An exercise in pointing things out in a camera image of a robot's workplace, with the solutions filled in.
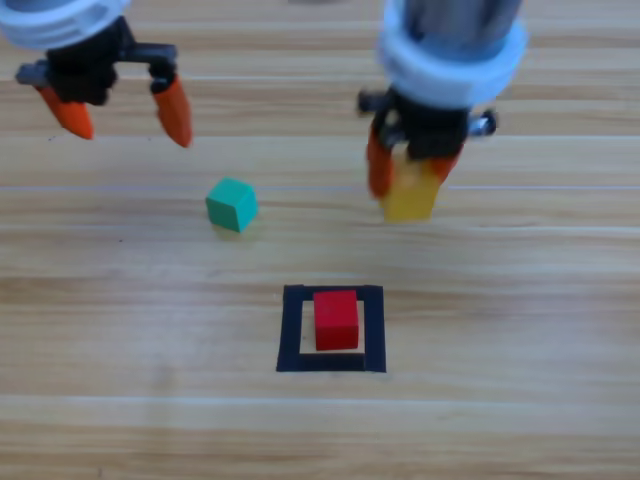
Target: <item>cube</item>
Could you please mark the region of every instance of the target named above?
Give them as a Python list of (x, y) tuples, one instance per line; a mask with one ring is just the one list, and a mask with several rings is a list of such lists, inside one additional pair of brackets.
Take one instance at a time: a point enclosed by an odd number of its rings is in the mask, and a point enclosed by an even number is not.
[(251, 187), (225, 177), (207, 195), (207, 212), (212, 224), (242, 232), (258, 214), (258, 200)]
[(316, 350), (358, 348), (358, 299), (351, 290), (313, 295)]

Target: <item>black gripper mount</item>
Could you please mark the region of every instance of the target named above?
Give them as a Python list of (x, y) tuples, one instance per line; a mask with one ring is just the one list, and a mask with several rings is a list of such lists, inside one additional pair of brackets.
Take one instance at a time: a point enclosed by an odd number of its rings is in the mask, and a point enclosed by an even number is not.
[(109, 90), (118, 80), (115, 64), (149, 65), (150, 91), (167, 90), (176, 77), (174, 45), (136, 42), (124, 17), (92, 37), (59, 49), (48, 50), (46, 60), (25, 64), (16, 74), (23, 85), (51, 87), (62, 102), (105, 105)]
[(497, 117), (487, 110), (479, 118), (470, 109), (442, 109), (417, 103), (392, 87), (358, 95), (360, 114), (373, 114), (373, 132), (388, 149), (407, 144), (410, 161), (460, 154), (469, 136), (489, 136), (497, 130)]

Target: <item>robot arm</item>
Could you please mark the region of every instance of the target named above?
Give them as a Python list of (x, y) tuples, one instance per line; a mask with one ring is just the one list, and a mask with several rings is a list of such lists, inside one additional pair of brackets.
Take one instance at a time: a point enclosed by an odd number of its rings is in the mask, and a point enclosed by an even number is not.
[(167, 135), (188, 147), (191, 112), (173, 45), (139, 43), (123, 16), (130, 0), (0, 0), (0, 30), (17, 47), (46, 59), (22, 65), (16, 80), (35, 88), (63, 128), (86, 139), (93, 127), (86, 104), (102, 106), (118, 62), (145, 63), (151, 94)]
[(472, 115), (510, 84), (526, 51), (518, 19), (522, 0), (387, 0), (378, 59), (390, 86), (363, 91), (361, 114), (373, 114), (367, 159), (369, 188), (391, 188), (393, 148), (444, 182), (469, 137), (493, 135), (492, 111)]

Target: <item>metal cylinder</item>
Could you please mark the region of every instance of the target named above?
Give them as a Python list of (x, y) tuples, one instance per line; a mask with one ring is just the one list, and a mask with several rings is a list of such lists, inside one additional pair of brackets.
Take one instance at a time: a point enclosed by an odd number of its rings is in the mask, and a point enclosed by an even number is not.
[(500, 52), (523, 0), (397, 0), (407, 34), (431, 54), (482, 61)]

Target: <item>black tape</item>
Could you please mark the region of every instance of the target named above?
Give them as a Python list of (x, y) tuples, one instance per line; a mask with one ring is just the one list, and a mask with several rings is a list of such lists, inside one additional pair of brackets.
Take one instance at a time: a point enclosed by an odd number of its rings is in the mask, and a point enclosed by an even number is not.
[[(364, 303), (364, 353), (300, 353), (302, 305), (316, 292), (353, 290)], [(385, 373), (384, 298), (382, 287), (285, 285), (278, 372), (376, 372)]]

